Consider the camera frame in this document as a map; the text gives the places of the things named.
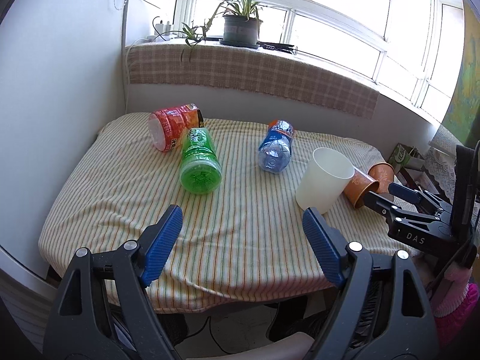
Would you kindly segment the white plastic cup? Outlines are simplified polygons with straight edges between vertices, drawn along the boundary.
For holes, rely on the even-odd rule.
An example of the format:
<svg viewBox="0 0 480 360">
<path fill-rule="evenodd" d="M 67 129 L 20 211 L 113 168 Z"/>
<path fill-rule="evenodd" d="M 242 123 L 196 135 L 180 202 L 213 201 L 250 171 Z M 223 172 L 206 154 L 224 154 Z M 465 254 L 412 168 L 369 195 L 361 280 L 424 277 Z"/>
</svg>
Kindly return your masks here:
<svg viewBox="0 0 480 360">
<path fill-rule="evenodd" d="M 296 190 L 296 202 L 304 211 L 313 207 L 325 214 L 354 174 L 354 166 L 344 154 L 330 148 L 317 148 Z"/>
</svg>

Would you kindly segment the orange patterned paper cup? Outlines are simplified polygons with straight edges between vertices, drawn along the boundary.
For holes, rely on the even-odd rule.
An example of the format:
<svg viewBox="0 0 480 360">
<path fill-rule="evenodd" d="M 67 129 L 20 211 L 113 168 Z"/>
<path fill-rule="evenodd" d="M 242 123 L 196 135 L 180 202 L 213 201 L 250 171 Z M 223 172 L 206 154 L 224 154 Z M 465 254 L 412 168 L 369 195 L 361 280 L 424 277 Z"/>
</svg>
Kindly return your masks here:
<svg viewBox="0 0 480 360">
<path fill-rule="evenodd" d="M 364 205 L 364 197 L 366 193 L 377 192 L 379 181 L 362 172 L 357 167 L 355 167 L 354 170 L 354 176 L 348 182 L 345 189 L 343 189 L 343 194 L 352 204 L 354 209 L 360 209 Z"/>
</svg>

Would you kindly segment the white lace cloth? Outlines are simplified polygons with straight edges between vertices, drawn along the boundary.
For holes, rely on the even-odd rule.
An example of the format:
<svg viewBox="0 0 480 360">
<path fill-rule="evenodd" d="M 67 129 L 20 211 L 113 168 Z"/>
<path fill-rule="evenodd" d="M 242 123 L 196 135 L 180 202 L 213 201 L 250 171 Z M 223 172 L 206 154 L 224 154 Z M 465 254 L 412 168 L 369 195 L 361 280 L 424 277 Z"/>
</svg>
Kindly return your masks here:
<svg viewBox="0 0 480 360">
<path fill-rule="evenodd" d="M 435 148 L 429 148 L 425 155 L 425 169 L 433 176 L 451 203 L 456 186 L 455 163 L 453 157 Z"/>
</svg>

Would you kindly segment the green paper bag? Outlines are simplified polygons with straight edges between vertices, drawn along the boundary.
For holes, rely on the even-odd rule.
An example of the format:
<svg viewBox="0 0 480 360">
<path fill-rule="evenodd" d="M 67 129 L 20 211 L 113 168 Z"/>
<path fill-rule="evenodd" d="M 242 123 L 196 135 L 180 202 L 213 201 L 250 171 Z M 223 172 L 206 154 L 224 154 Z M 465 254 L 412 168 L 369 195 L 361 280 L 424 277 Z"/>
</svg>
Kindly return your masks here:
<svg viewBox="0 0 480 360">
<path fill-rule="evenodd" d="M 416 147 L 398 143 L 387 162 L 394 168 L 394 172 L 398 173 L 402 168 L 422 170 L 425 159 Z"/>
</svg>

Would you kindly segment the pink fuzzy sleeve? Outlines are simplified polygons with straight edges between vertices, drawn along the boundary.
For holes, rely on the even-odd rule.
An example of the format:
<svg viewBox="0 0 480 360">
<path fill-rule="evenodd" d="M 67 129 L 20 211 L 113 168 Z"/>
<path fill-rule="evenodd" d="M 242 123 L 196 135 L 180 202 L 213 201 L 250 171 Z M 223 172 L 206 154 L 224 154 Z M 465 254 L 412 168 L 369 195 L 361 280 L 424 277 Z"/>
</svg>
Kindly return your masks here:
<svg viewBox="0 0 480 360">
<path fill-rule="evenodd" d="M 443 279 L 431 301 L 433 316 L 442 318 L 456 310 L 468 292 L 472 269 L 467 269 L 453 262 L 445 270 Z"/>
</svg>

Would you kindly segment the blue-label crushed plastic bottle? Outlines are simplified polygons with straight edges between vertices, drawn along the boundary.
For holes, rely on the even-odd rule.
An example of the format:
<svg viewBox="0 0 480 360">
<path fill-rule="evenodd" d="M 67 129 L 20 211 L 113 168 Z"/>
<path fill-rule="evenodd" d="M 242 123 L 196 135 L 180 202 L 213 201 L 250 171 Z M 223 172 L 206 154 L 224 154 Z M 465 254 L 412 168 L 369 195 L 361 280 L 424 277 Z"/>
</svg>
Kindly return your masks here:
<svg viewBox="0 0 480 360">
<path fill-rule="evenodd" d="M 295 129 L 285 120 L 274 120 L 258 148 L 259 167 L 274 174 L 281 173 L 290 163 Z"/>
</svg>

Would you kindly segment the striped yellow tablecloth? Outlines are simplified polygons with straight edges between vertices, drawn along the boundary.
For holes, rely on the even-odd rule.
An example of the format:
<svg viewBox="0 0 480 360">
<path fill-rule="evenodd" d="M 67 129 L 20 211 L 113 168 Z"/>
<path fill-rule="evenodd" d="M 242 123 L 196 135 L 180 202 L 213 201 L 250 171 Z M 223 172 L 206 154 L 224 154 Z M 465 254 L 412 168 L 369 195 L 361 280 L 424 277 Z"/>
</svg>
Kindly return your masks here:
<svg viewBox="0 0 480 360">
<path fill-rule="evenodd" d="M 156 150 L 147 121 L 147 114 L 132 113 L 107 124 L 67 179 L 38 242 L 57 273 L 66 272 L 79 248 L 115 250 L 176 204 L 183 212 L 181 234 L 147 290 L 157 312 L 202 312 L 329 287 L 304 235 L 295 191 L 315 148 L 337 150 L 362 171 L 383 161 L 378 149 L 299 131 L 289 166 L 271 174 L 259 168 L 256 156 L 265 125 L 209 119 L 222 182 L 195 195 L 179 180 L 181 151 Z"/>
</svg>

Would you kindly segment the green plastic bottle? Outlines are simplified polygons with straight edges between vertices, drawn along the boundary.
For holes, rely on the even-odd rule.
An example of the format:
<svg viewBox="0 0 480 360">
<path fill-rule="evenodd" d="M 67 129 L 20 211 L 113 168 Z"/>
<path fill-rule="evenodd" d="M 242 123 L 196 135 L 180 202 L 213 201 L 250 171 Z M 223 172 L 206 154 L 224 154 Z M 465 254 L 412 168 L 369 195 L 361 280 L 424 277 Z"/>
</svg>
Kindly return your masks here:
<svg viewBox="0 0 480 360">
<path fill-rule="evenodd" d="M 209 194 L 221 183 L 222 170 L 205 127 L 192 127 L 181 148 L 180 182 L 192 194 Z"/>
</svg>

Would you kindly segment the brown plaid windowsill cloth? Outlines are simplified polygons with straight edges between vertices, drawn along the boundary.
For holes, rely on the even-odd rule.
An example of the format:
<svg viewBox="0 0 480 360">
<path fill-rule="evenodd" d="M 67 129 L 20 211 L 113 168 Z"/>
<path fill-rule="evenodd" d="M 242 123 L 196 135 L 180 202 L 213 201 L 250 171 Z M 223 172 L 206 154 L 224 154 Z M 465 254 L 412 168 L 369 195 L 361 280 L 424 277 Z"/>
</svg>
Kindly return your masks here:
<svg viewBox="0 0 480 360">
<path fill-rule="evenodd" d="M 286 98 L 371 119 L 379 92 L 286 56 L 231 46 L 153 43 L 126 51 L 131 84 L 235 89 Z"/>
</svg>

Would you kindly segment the black object on windowsill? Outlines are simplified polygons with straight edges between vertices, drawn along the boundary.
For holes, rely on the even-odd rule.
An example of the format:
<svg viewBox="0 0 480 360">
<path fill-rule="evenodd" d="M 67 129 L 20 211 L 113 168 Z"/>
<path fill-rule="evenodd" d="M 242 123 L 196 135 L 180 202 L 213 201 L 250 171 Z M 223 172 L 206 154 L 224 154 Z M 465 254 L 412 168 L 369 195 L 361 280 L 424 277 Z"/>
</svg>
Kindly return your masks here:
<svg viewBox="0 0 480 360">
<path fill-rule="evenodd" d="M 298 53 L 298 47 L 291 44 L 258 41 L 257 45 L 265 50 L 280 51 L 290 55 Z"/>
</svg>

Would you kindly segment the red-orange snack container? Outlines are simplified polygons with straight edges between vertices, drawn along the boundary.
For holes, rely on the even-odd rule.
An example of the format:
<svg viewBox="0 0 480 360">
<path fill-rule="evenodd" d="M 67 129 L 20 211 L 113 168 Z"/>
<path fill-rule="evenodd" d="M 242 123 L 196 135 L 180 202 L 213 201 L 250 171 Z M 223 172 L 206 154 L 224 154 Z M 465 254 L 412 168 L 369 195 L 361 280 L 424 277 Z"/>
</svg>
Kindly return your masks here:
<svg viewBox="0 0 480 360">
<path fill-rule="evenodd" d="M 201 128 L 204 122 L 200 109 L 190 103 L 154 111 L 147 124 L 154 147 L 160 152 L 168 152 L 182 142 L 191 128 Z"/>
</svg>

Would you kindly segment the potted spider plant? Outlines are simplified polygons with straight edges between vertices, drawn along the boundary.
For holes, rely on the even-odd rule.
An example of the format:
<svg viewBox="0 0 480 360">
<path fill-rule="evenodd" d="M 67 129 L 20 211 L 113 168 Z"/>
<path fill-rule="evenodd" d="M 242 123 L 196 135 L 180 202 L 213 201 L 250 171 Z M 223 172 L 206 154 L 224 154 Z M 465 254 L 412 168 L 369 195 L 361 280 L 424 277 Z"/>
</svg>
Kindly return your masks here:
<svg viewBox="0 0 480 360">
<path fill-rule="evenodd" d="M 214 20 L 221 17 L 224 27 L 220 44 L 256 50 L 259 47 L 262 24 L 260 8 L 258 0 L 219 0 L 213 13 L 202 24 L 182 22 L 178 30 L 164 28 L 162 32 L 158 29 L 155 29 L 155 32 L 162 41 L 166 41 L 168 35 L 175 34 L 185 42 L 192 54 L 195 47 L 209 40 L 208 32 Z"/>
</svg>

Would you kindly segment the white window frame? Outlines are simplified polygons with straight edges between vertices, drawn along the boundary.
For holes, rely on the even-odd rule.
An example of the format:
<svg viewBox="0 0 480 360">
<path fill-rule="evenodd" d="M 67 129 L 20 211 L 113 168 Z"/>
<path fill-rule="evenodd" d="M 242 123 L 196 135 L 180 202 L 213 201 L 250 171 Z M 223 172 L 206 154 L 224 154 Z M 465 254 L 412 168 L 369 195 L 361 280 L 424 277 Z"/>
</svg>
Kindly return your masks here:
<svg viewBox="0 0 480 360">
<path fill-rule="evenodd" d="M 161 0 L 166 21 L 202 24 L 221 0 Z M 263 41 L 370 80 L 435 120 L 445 116 L 465 39 L 462 0 L 257 0 Z"/>
</svg>

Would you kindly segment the white wall charger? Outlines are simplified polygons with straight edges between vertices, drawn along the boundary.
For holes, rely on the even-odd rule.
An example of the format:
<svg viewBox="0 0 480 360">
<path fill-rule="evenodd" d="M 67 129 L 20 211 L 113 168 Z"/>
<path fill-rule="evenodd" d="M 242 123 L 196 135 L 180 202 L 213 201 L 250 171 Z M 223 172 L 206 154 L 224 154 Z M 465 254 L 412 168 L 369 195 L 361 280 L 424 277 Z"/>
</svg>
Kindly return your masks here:
<svg viewBox="0 0 480 360">
<path fill-rule="evenodd" d="M 154 41 L 163 42 L 172 40 L 175 35 L 169 21 L 166 23 L 159 16 L 153 18 L 152 27 L 154 31 Z"/>
</svg>

